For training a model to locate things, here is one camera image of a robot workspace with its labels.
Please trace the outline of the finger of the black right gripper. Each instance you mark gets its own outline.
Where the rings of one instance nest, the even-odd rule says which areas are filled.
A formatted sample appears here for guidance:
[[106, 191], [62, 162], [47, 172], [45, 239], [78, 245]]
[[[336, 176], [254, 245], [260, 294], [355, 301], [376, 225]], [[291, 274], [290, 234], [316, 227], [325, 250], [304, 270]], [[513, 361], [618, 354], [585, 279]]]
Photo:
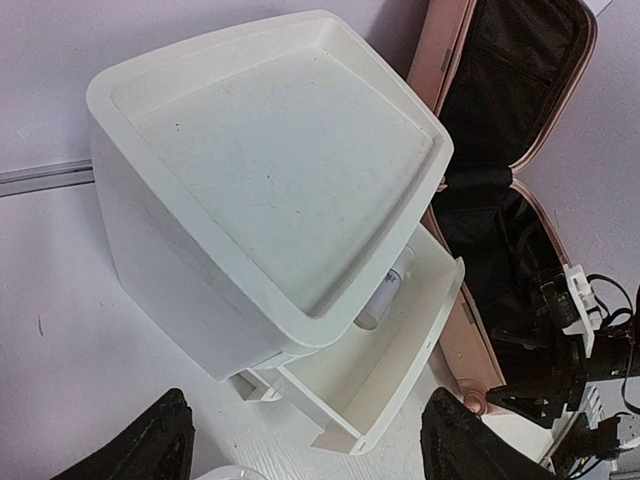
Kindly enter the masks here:
[[575, 395], [562, 377], [511, 383], [490, 389], [489, 403], [516, 413], [542, 428], [552, 428], [565, 412], [575, 411]]

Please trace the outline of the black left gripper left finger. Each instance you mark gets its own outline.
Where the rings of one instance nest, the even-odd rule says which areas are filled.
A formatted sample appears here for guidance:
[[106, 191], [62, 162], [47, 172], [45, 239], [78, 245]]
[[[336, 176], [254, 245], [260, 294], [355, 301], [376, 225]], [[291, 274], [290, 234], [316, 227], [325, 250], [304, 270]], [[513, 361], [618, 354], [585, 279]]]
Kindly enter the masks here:
[[193, 412], [169, 389], [119, 435], [58, 479], [188, 479], [194, 450]]

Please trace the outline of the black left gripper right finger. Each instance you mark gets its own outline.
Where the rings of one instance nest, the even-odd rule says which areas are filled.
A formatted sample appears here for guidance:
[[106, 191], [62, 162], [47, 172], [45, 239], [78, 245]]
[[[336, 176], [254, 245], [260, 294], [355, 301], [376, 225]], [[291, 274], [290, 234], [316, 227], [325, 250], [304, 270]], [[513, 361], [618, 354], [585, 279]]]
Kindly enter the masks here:
[[422, 413], [424, 475], [439, 479], [553, 479], [555, 475], [510, 446], [444, 387]]

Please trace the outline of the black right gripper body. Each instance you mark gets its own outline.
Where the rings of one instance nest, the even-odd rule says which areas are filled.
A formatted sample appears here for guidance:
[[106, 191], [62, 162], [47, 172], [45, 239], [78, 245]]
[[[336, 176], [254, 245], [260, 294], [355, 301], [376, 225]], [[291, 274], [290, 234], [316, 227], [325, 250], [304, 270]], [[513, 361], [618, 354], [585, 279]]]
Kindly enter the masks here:
[[627, 383], [639, 377], [639, 293], [633, 306], [616, 310], [596, 333], [590, 357], [578, 357], [568, 366], [555, 368], [544, 388], [544, 427], [549, 429], [563, 410], [576, 411], [587, 383], [621, 379], [621, 397], [627, 412], [639, 414], [639, 406], [627, 399]]

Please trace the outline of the white tube bottle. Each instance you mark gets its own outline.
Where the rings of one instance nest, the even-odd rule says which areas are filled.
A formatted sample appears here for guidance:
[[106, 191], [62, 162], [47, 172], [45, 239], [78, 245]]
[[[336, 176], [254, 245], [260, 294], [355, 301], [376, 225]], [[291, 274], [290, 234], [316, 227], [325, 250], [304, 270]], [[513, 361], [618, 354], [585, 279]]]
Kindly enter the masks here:
[[355, 318], [354, 324], [356, 326], [367, 331], [375, 330], [378, 327], [399, 291], [414, 258], [414, 250], [406, 245]]

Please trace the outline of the white drawer cabinet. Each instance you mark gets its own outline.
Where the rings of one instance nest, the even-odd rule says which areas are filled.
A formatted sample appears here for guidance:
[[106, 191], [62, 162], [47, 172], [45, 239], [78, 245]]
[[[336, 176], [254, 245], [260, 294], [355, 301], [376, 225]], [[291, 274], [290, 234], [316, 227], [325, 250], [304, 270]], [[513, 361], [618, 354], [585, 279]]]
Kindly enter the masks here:
[[[211, 377], [283, 397], [361, 455], [423, 371], [465, 275], [421, 224], [452, 140], [325, 10], [196, 36], [95, 76], [99, 205], [119, 281]], [[375, 330], [354, 324], [403, 248]]]

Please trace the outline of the pink hard-shell suitcase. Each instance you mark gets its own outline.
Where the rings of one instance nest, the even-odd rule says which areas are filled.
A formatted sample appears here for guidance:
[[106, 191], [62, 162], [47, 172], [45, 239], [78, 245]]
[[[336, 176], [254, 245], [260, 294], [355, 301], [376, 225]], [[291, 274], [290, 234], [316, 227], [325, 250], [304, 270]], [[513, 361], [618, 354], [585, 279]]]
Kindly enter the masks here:
[[538, 312], [539, 274], [570, 261], [519, 174], [558, 122], [596, 36], [581, 1], [433, 1], [407, 77], [454, 144], [422, 220], [466, 268], [439, 344], [463, 404], [524, 443], [553, 441], [577, 410], [547, 429], [487, 392], [586, 355], [581, 338]]

